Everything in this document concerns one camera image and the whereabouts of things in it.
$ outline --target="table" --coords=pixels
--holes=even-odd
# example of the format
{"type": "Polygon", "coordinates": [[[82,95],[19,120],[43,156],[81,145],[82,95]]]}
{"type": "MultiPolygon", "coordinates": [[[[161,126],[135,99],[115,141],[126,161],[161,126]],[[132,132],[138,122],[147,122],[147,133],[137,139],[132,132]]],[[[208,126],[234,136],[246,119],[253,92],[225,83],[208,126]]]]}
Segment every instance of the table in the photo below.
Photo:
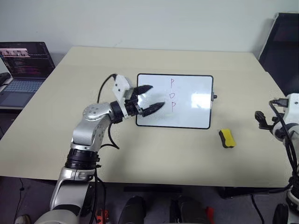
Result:
{"type": "MultiPolygon", "coordinates": [[[[96,101],[112,73],[136,84],[138,73],[214,77],[208,130],[138,127],[134,119],[112,126],[120,150],[102,148],[98,174],[106,182],[283,187],[291,175],[281,142],[258,129],[254,113],[270,121],[268,101],[283,97],[251,53],[73,47],[0,141],[0,175],[55,180],[66,161],[82,111],[96,101]],[[218,132],[229,128],[234,148],[218,132]]],[[[114,101],[109,81],[101,102],[114,101]]],[[[103,143],[108,143],[107,134],[103,143]]]]}

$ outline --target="cable connector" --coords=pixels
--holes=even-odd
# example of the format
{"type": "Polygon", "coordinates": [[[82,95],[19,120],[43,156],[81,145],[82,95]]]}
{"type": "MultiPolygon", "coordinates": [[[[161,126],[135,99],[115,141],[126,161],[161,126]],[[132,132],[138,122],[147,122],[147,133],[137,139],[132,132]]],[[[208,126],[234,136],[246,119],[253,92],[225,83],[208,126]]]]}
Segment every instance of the cable connector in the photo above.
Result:
{"type": "Polygon", "coordinates": [[[288,107],[289,106],[289,99],[279,98],[272,101],[273,104],[276,104],[277,106],[282,107],[288,107]]]}

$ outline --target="shoe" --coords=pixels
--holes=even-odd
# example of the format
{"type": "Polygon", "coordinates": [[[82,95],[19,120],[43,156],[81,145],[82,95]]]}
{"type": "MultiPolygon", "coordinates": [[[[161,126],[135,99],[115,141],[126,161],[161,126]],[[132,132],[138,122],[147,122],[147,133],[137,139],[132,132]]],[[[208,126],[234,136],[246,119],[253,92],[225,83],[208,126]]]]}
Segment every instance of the shoe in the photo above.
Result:
{"type": "Polygon", "coordinates": [[[22,215],[17,217],[14,224],[31,224],[31,219],[29,215],[22,215]]]}

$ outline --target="white board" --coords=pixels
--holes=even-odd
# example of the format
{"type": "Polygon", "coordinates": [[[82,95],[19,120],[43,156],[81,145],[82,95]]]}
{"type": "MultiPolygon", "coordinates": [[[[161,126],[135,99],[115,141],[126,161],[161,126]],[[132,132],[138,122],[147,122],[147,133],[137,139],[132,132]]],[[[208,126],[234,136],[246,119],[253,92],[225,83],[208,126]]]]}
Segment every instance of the white board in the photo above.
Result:
{"type": "Polygon", "coordinates": [[[165,105],[147,117],[136,118],[138,126],[208,129],[211,122],[213,77],[196,75],[138,74],[137,85],[153,88],[138,96],[141,108],[157,102],[165,105]]]}

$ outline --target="desk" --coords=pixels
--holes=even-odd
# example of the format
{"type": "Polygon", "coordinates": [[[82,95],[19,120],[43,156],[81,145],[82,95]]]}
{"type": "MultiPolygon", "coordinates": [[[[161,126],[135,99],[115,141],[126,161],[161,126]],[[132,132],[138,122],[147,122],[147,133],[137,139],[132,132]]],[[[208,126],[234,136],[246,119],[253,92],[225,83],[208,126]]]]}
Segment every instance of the desk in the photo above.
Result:
{"type": "MultiPolygon", "coordinates": [[[[268,121],[268,101],[283,97],[251,53],[73,47],[0,141],[0,175],[58,178],[82,111],[96,101],[111,73],[136,84],[138,73],[214,77],[208,130],[138,127],[134,119],[112,127],[120,150],[102,148],[98,170],[106,182],[233,187],[283,187],[291,175],[281,142],[258,129],[256,110],[268,121]],[[222,147],[218,131],[230,128],[235,148],[222,147]]],[[[101,102],[114,101],[113,82],[101,102]]],[[[107,134],[103,143],[108,143],[107,134]]]]}

